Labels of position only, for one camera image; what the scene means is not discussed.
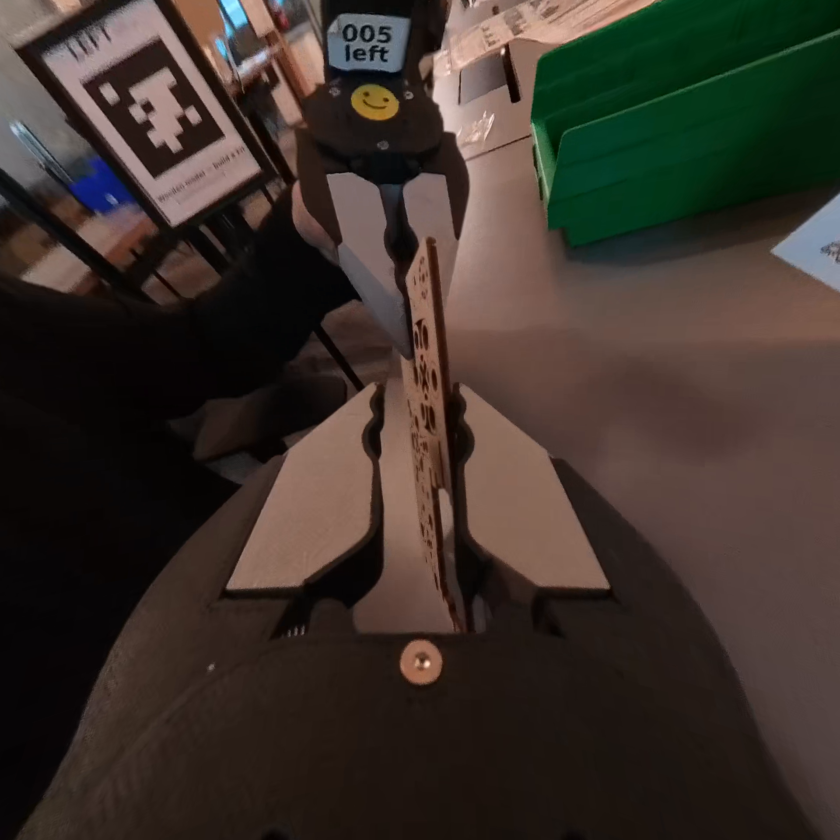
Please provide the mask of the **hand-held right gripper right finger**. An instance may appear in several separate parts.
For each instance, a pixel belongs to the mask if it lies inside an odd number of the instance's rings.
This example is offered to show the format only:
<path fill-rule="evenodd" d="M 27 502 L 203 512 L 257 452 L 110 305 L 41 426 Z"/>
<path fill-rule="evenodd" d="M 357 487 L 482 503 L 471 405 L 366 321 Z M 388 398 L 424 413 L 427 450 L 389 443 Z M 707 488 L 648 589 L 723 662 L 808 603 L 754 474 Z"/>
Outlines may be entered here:
<path fill-rule="evenodd" d="M 472 552 L 511 592 L 609 592 L 549 452 L 467 385 L 454 398 L 458 534 Z"/>

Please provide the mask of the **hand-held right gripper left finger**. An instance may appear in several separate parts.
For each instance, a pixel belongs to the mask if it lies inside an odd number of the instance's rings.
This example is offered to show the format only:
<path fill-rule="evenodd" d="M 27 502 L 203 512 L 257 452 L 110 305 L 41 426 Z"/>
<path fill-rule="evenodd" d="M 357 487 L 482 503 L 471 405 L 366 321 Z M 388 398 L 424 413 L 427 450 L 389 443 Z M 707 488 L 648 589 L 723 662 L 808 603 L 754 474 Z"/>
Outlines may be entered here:
<path fill-rule="evenodd" d="M 366 386 L 288 450 L 227 591 L 299 592 L 369 542 L 382 521 L 383 396 Z"/>

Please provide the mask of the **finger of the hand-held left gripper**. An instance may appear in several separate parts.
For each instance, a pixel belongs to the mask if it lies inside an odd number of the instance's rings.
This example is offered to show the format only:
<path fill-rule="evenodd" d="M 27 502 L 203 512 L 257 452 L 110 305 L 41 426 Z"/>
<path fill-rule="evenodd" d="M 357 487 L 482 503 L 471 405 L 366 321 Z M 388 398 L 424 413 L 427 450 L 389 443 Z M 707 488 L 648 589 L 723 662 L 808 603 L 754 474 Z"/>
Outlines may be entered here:
<path fill-rule="evenodd" d="M 327 181 L 339 223 L 339 265 L 395 349 L 411 360 L 410 308 L 385 245 L 387 215 L 381 189 L 350 172 L 329 174 Z"/>
<path fill-rule="evenodd" d="M 432 238 L 435 241 L 441 297 L 446 308 L 459 242 L 445 175 L 420 174 L 404 184 L 402 207 L 406 241 L 411 246 L 408 263 L 412 263 L 421 240 Z"/>

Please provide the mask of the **laser-cut wooden parts sheet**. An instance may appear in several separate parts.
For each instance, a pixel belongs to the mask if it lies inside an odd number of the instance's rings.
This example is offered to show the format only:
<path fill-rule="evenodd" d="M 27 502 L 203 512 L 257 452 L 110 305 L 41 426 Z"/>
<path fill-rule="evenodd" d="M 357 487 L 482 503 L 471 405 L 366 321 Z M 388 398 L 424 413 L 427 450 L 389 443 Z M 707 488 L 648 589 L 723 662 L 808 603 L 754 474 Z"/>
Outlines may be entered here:
<path fill-rule="evenodd" d="M 466 629 L 458 606 L 455 565 L 445 553 L 440 494 L 449 500 L 452 479 L 452 433 L 448 403 L 452 393 L 445 334 L 442 281 L 434 238 L 423 238 L 406 273 L 409 338 L 413 356 L 402 360 L 402 381 L 409 419 L 416 511 L 423 556 L 437 594 L 456 632 Z"/>

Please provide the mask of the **person's left hand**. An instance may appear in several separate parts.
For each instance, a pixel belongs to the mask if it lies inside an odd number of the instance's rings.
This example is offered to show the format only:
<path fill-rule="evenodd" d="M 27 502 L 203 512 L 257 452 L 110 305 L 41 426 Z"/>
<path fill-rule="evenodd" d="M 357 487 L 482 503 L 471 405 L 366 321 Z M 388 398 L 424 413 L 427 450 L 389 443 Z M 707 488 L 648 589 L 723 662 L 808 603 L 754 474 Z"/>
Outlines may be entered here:
<path fill-rule="evenodd" d="M 320 222 L 307 210 L 299 182 L 295 182 L 291 189 L 291 217 L 300 237 L 330 264 L 339 267 L 338 247 Z"/>

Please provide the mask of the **clear plastic bag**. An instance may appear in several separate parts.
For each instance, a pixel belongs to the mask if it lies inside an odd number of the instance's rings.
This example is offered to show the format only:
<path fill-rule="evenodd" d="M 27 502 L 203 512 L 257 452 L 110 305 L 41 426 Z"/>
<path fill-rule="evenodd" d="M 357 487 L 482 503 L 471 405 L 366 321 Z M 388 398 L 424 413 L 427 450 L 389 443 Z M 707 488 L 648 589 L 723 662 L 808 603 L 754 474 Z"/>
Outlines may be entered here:
<path fill-rule="evenodd" d="M 462 124 L 455 134 L 458 147 L 462 151 L 470 153 L 472 150 L 483 148 L 492 131 L 495 119 L 495 113 L 486 110 L 479 118 Z"/>

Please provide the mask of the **black cardboard box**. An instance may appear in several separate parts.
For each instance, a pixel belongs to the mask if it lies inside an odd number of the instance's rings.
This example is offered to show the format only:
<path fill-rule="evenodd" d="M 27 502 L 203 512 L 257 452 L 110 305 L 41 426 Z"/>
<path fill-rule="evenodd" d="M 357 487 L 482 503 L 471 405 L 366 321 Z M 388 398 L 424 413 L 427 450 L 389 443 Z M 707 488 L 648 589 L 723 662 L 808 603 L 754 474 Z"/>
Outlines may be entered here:
<path fill-rule="evenodd" d="M 514 55 L 516 43 L 516 39 L 508 42 L 459 72 L 457 103 L 460 107 L 498 90 L 507 93 L 510 103 L 521 101 L 522 84 Z"/>

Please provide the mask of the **black metal sign stand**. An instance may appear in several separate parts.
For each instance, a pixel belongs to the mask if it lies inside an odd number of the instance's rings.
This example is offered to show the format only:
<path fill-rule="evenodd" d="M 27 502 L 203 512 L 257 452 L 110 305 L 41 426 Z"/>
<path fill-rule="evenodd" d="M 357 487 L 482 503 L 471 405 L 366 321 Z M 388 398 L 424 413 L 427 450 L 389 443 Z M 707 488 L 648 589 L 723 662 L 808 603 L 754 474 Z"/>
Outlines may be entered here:
<path fill-rule="evenodd" d="M 136 259 L 131 268 L 121 271 L 58 216 L 39 204 L 5 171 L 1 171 L 1 194 L 16 215 L 45 231 L 78 259 L 86 267 L 88 273 L 92 273 L 108 286 L 132 298 L 145 298 L 143 283 L 150 276 L 159 276 L 158 266 L 183 240 L 190 243 L 216 273 L 222 274 L 229 266 L 227 255 L 214 246 L 212 240 L 202 231 L 203 225 L 199 224 L 188 227 L 185 234 L 157 234 L 152 239 L 151 245 Z"/>

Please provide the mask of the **white printed papers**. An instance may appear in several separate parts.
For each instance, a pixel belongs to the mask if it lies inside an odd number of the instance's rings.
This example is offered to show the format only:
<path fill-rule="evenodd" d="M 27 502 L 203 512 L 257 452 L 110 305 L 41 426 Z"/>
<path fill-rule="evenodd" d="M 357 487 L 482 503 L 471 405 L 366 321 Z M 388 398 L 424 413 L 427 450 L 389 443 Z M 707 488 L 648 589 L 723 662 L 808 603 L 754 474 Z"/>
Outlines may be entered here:
<path fill-rule="evenodd" d="M 653 5 L 653 1 L 528 1 L 448 37 L 433 60 L 434 78 L 461 71 L 515 39 L 561 46 Z"/>

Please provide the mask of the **framed marker sign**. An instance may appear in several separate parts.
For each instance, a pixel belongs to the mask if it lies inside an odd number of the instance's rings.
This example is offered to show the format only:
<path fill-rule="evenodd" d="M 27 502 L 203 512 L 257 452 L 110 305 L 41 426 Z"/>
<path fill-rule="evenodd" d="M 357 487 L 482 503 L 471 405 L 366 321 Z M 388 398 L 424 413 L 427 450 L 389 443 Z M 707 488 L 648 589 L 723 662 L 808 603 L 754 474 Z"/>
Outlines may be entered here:
<path fill-rule="evenodd" d="M 158 228 L 277 176 L 173 2 L 89 2 L 12 47 Z"/>

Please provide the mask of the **person's dark clothing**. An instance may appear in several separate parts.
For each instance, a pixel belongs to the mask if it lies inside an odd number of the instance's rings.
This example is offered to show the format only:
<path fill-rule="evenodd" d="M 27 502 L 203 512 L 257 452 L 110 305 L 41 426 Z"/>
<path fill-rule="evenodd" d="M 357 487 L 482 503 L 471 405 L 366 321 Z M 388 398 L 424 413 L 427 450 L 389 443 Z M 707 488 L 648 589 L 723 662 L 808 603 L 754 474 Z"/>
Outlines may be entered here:
<path fill-rule="evenodd" d="M 143 593 L 235 493 L 169 422 L 256 387 L 2 364 L 2 838 L 49 787 Z"/>

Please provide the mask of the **green plastic bin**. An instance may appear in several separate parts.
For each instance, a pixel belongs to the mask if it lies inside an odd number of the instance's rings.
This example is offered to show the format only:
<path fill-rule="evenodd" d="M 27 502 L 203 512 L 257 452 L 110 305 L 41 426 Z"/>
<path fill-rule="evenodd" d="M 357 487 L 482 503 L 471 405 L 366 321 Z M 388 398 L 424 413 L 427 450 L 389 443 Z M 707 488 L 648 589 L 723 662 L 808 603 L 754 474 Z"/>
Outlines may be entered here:
<path fill-rule="evenodd" d="M 839 2 L 655 2 L 539 58 L 548 230 L 582 246 L 838 181 Z"/>

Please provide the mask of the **blue plastic crate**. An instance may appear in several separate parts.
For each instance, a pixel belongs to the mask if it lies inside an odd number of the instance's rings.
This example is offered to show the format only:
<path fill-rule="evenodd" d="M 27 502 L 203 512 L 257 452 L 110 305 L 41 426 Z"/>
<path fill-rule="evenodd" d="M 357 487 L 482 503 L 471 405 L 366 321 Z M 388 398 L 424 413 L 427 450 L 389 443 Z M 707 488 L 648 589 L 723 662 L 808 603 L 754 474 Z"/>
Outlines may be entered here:
<path fill-rule="evenodd" d="M 93 214 L 109 215 L 123 207 L 137 206 L 130 190 L 99 156 L 82 163 L 79 172 L 70 177 L 67 189 Z"/>

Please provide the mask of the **white printed card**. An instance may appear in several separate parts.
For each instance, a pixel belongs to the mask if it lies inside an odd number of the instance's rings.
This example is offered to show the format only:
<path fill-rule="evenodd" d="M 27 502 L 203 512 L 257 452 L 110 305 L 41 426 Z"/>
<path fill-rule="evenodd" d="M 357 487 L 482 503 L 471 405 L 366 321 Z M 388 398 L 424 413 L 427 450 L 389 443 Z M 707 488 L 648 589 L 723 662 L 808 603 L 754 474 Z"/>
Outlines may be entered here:
<path fill-rule="evenodd" d="M 771 254 L 839 291 L 839 195 L 774 246 Z"/>

